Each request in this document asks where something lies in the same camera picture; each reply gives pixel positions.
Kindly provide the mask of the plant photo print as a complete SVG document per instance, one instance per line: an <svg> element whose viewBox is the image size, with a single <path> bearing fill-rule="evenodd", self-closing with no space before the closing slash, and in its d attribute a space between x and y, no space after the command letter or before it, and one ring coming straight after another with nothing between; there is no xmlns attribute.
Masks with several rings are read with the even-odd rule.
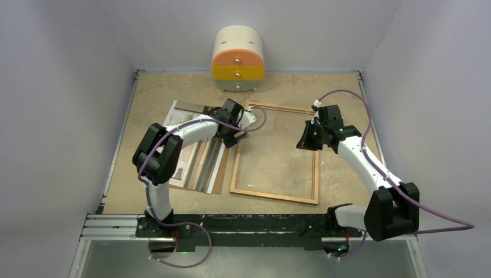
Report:
<svg viewBox="0 0 491 278"><path fill-rule="evenodd" d="M180 125L209 111L211 107L175 100L164 120L165 126ZM205 138L185 147L178 158L170 187L207 194L220 194L228 150L219 138Z"/></svg>

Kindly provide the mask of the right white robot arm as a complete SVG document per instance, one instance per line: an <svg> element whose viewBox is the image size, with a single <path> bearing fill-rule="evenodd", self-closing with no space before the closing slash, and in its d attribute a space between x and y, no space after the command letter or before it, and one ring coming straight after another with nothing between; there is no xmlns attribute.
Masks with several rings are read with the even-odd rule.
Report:
<svg viewBox="0 0 491 278"><path fill-rule="evenodd" d="M338 236L347 228L366 231L379 242L415 233L419 229L420 192L412 183L404 183L377 159L353 125L346 126L337 105L312 106L313 119L306 121L298 149L320 151L331 148L358 175L371 194L366 207L342 204L328 208L325 228Z"/></svg>

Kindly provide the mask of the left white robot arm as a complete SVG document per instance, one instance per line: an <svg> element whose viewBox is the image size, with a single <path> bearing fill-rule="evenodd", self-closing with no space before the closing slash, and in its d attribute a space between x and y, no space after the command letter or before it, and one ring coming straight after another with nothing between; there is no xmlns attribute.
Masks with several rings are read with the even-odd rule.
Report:
<svg viewBox="0 0 491 278"><path fill-rule="evenodd" d="M170 126L150 125L135 151L132 163L143 182L150 229L159 237L169 235L173 222L169 182L178 168L181 151L201 140L219 138L227 148L248 136L246 129L257 121L249 108L227 99L220 107Z"/></svg>

